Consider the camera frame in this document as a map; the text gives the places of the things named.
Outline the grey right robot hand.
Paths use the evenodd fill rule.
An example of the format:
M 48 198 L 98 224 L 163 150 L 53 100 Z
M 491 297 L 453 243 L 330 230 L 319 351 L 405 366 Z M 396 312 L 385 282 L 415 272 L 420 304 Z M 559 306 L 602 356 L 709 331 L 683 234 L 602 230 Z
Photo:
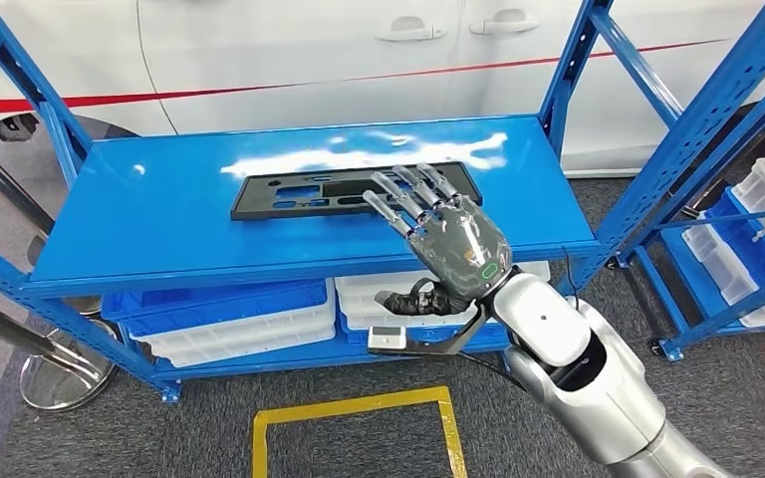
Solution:
M 372 190 L 363 193 L 369 204 L 401 236 L 435 279 L 416 282 L 406 294 L 380 291 L 375 302 L 399 316 L 448 316 L 499 287 L 513 269 L 509 243 L 474 200 L 456 189 L 447 176 L 428 163 L 414 169 L 396 165 L 393 174 L 376 171 L 372 181 L 399 205 Z

